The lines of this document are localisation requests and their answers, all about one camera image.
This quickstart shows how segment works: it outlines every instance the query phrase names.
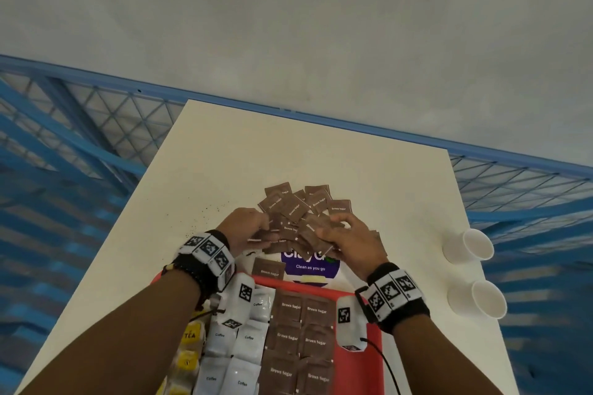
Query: purple label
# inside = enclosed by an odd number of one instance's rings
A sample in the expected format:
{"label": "purple label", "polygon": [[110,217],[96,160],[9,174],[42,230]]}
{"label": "purple label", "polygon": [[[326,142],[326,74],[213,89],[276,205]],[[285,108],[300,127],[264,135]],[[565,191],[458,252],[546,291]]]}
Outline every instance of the purple label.
{"label": "purple label", "polygon": [[291,253],[280,255],[282,262],[286,263],[285,272],[287,275],[302,276],[315,275],[326,278],[336,278],[340,269],[340,261],[327,257],[320,257],[321,253],[315,253],[308,261],[305,261],[294,250]]}

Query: wrist-mounted device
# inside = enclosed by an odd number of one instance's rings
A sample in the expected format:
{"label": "wrist-mounted device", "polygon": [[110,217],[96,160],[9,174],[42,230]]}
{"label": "wrist-mounted device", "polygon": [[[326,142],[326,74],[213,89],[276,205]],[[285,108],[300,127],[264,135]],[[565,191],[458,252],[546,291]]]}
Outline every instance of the wrist-mounted device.
{"label": "wrist-mounted device", "polygon": [[215,292],[221,292],[235,273],[235,259],[229,250],[226,236],[217,230],[199,233],[189,238],[173,259],[162,269],[180,270],[192,277],[200,286],[198,307]]}
{"label": "wrist-mounted device", "polygon": [[391,333],[395,325],[409,317],[431,315],[418,284],[395,264],[381,264],[367,278],[367,283],[355,295],[367,321],[377,323],[382,331]]}

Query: forearm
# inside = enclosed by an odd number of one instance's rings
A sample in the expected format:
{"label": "forearm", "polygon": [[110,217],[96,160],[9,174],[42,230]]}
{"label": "forearm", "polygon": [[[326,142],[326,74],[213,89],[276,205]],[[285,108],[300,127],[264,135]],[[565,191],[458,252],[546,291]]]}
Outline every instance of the forearm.
{"label": "forearm", "polygon": [[502,395],[428,316],[404,320],[393,337],[413,395]]}
{"label": "forearm", "polygon": [[23,395],[154,395],[167,373],[200,288],[170,271],[68,345]]}

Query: table top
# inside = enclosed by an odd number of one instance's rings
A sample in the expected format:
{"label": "table top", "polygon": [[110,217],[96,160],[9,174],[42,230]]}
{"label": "table top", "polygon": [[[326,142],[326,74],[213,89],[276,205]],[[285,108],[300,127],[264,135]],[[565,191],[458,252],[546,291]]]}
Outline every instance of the table top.
{"label": "table top", "polygon": [[[441,331],[505,395],[518,394],[498,322],[459,317],[447,302],[449,287],[484,273],[479,263],[450,264],[441,251],[447,237],[469,227],[445,150],[191,100],[19,390],[149,284],[188,235],[215,227],[238,206],[256,206],[263,188],[284,181],[294,190],[329,184],[334,198],[350,199],[353,212],[381,233],[389,258],[422,288]],[[330,288],[360,283],[344,267]],[[393,338],[385,335],[383,347],[402,393],[410,393]]]}

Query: wire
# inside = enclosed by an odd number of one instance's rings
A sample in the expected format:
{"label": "wire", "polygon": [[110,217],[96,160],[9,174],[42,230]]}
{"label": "wire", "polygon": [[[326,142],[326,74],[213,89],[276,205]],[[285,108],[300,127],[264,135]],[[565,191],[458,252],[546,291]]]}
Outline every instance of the wire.
{"label": "wire", "polygon": [[198,314],[196,317],[192,317],[192,318],[190,318],[188,323],[190,323],[190,322],[193,322],[193,321],[194,321],[194,320],[196,320],[197,318],[200,318],[200,317],[207,316],[208,314],[216,314],[216,313],[221,313],[221,314],[222,314],[222,313],[224,313],[224,312],[226,312],[226,310],[225,310],[225,309],[223,309],[223,310],[219,310],[219,309],[212,309],[212,310],[210,310],[210,311],[206,311],[205,313]]}
{"label": "wire", "polygon": [[379,353],[381,355],[381,357],[383,358],[383,361],[385,362],[385,365],[387,366],[387,369],[389,370],[389,373],[391,373],[391,378],[393,379],[393,384],[396,385],[396,391],[397,391],[397,395],[402,395],[402,392],[400,392],[400,388],[397,385],[397,381],[396,381],[396,377],[393,374],[391,367],[389,366],[389,362],[387,361],[387,359],[385,358],[385,355],[383,353],[381,353],[381,350],[379,350],[379,347],[377,347],[373,342],[371,342],[368,339],[365,338],[360,338],[361,341],[363,342],[367,342],[369,345],[372,345],[373,348],[376,350],[377,353]]}

